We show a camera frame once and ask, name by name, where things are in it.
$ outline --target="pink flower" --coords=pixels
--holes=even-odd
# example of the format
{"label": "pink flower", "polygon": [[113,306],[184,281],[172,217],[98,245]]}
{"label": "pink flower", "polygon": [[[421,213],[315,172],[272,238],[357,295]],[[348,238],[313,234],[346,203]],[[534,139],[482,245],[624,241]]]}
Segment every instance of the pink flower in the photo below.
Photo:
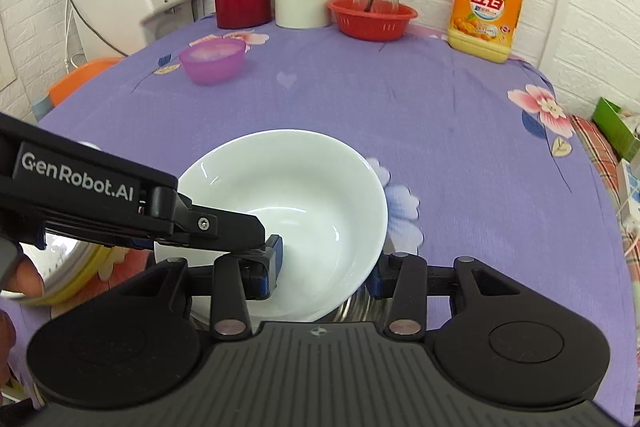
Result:
{"label": "pink flower", "polygon": [[571,138],[574,135],[574,128],[553,94],[533,84],[527,84],[525,89],[527,92],[519,89],[508,91],[509,100],[528,113],[538,114],[542,124],[554,133]]}
{"label": "pink flower", "polygon": [[251,47],[249,46],[249,44],[251,45],[256,45],[256,44],[264,44],[266,41],[269,40],[269,36],[264,34],[264,33],[254,33],[253,30],[247,31],[247,32],[231,32],[231,33],[227,33],[226,35],[222,36],[223,39],[238,39],[241,41],[244,41],[244,43],[246,44],[246,49],[245,51],[249,51],[251,49]]}

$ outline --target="yellow dish soap bottle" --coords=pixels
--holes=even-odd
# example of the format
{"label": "yellow dish soap bottle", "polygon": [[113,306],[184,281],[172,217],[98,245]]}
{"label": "yellow dish soap bottle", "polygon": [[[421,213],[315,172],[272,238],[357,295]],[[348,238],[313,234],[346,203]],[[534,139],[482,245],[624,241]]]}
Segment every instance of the yellow dish soap bottle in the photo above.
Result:
{"label": "yellow dish soap bottle", "polygon": [[449,22],[452,48],[492,62],[511,53],[522,0],[454,0]]}

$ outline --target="pink translucent bowl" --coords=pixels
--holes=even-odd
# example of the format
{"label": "pink translucent bowl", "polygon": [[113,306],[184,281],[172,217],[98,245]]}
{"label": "pink translucent bowl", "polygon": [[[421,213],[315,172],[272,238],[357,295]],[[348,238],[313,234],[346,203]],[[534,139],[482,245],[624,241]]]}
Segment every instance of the pink translucent bowl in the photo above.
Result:
{"label": "pink translucent bowl", "polygon": [[196,84],[215,84],[240,72],[244,48],[239,39],[211,39],[184,50],[180,61]]}

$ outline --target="table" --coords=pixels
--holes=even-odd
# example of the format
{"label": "table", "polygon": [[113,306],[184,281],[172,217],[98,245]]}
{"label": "table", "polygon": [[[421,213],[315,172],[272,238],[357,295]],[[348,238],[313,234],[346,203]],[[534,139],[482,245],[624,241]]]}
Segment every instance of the table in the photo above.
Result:
{"label": "table", "polygon": [[[571,154],[552,156],[561,136],[508,98],[527,86],[550,89],[537,70],[470,57],[440,39],[383,44],[335,26],[271,23],[244,36],[250,49],[232,81],[197,86],[184,68],[153,74],[159,60],[177,65],[189,42],[226,33],[206,18],[155,42],[86,84],[42,126],[176,176],[260,130],[343,140],[420,198],[419,253],[430,264],[472,255],[595,322],[611,347],[596,400],[631,422],[636,334],[614,211],[576,137],[564,140]],[[429,327],[448,317],[446,299],[432,299]]]}

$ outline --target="green box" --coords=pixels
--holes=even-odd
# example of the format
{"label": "green box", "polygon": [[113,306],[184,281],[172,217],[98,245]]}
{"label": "green box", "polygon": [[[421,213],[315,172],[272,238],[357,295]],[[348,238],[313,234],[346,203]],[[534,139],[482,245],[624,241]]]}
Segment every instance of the green box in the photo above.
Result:
{"label": "green box", "polygon": [[625,160],[631,161],[640,150],[640,140],[631,132],[629,127],[620,120],[618,112],[620,106],[606,98],[598,100],[592,120],[600,131],[607,137],[616,152]]}

